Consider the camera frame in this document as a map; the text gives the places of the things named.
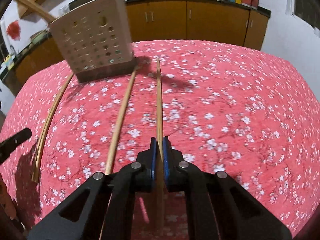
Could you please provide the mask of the wooden chopstick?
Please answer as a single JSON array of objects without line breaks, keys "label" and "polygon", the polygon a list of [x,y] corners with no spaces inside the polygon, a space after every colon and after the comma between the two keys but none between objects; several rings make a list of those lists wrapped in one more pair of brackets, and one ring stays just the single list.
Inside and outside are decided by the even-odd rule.
[{"label": "wooden chopstick", "polygon": [[132,87],[135,81],[135,77],[137,74],[137,70],[138,67],[135,67],[130,79],[129,79],[129,83],[127,85],[124,97],[122,99],[121,102],[121,107],[117,116],[117,120],[116,120],[116,124],[115,124],[115,128],[113,131],[113,135],[112,135],[112,139],[111,139],[111,143],[110,143],[110,147],[108,150],[108,155],[107,155],[107,162],[106,162],[106,168],[105,168],[105,175],[109,175],[112,173],[113,171],[113,167],[114,167],[114,160],[116,157],[116,151],[117,151],[117,145],[118,145],[118,140],[120,137],[120,132],[121,132],[121,128],[123,125],[123,121],[125,118],[125,113],[126,113],[126,109],[127,109],[127,105],[129,103],[129,99],[130,99],[130,95],[131,95],[131,91],[132,91]]},{"label": "wooden chopstick", "polygon": [[50,128],[50,125],[52,123],[52,119],[55,115],[56,109],[71,81],[73,78],[74,74],[71,74],[69,77],[67,77],[65,83],[63,86],[60,88],[59,92],[57,93],[51,108],[49,110],[49,113],[45,119],[44,126],[42,128],[42,131],[40,133],[40,138],[38,140],[37,146],[36,146],[36,151],[35,151],[35,158],[34,158],[34,164],[33,164],[33,172],[31,174],[31,180],[35,183],[39,182],[39,177],[40,177],[40,168],[41,168],[41,159],[43,155],[43,149],[44,145],[46,142],[46,137]]},{"label": "wooden chopstick", "polygon": [[157,230],[160,235],[163,234],[164,226],[164,172],[163,172],[163,102],[162,102],[162,80],[161,65],[157,59],[157,104],[156,104],[156,139],[157,139]]}]

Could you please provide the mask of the yellow detergent bottle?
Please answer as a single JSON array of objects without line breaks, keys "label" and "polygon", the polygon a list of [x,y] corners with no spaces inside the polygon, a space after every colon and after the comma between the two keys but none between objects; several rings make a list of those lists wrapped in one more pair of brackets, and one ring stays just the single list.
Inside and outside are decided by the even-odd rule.
[{"label": "yellow detergent bottle", "polygon": [[12,57],[11,55],[8,55],[4,61],[4,65],[6,66],[6,68],[8,70],[11,70],[11,68],[14,66],[14,57]]}]

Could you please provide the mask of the red floral tablecloth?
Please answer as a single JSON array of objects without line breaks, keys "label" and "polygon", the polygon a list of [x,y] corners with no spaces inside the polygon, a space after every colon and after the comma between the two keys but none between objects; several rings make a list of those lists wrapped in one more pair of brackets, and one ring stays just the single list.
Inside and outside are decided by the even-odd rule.
[{"label": "red floral tablecloth", "polygon": [[[204,41],[137,42],[141,59],[117,146],[114,171],[156,135],[160,60],[163,133],[186,161],[225,171],[297,235],[319,205],[319,102],[291,63],[256,50]],[[104,172],[128,76],[88,83],[73,77],[56,109],[31,180],[51,105],[71,75],[66,61],[25,83],[1,139],[32,137],[1,166],[1,180],[31,227],[95,172]]]}]

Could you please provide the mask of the green basin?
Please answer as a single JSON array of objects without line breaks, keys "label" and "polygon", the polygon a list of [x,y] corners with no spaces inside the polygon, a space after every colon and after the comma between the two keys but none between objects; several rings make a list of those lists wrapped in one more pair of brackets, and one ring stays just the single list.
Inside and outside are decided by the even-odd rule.
[{"label": "green basin", "polygon": [[35,34],[31,35],[30,40],[32,44],[37,44],[40,41],[42,41],[44,38],[46,38],[49,34],[48,30],[42,30],[38,31]]}]

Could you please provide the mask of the beige perforated utensil holder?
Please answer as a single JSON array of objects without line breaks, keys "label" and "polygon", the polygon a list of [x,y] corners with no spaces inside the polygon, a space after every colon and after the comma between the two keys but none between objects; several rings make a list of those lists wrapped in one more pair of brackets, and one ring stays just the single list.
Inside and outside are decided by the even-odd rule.
[{"label": "beige perforated utensil holder", "polygon": [[130,74],[136,66],[125,0],[92,0],[49,29],[80,83]]}]

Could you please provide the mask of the dark cutting board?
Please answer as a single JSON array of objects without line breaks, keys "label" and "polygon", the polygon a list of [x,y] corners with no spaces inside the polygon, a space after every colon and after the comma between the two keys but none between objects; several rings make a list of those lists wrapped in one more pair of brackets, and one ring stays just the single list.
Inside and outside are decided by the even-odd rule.
[{"label": "dark cutting board", "polygon": [[69,10],[73,10],[79,6],[82,6],[83,4],[86,4],[92,0],[74,0],[71,3],[69,3]]}]

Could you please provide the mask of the right window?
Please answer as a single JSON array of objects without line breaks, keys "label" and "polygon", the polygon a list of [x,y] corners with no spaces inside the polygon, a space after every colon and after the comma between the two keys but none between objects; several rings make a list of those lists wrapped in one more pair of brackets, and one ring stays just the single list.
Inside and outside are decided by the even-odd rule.
[{"label": "right window", "polygon": [[294,14],[319,29],[319,0],[295,0]]}]

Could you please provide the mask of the red plastic bag on wall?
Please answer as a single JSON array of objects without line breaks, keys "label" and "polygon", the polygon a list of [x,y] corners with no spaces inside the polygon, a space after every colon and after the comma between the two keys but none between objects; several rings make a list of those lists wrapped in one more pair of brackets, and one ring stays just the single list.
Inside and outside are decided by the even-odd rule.
[{"label": "red plastic bag on wall", "polygon": [[18,21],[13,21],[8,25],[7,34],[15,41],[21,39],[21,28]]}]

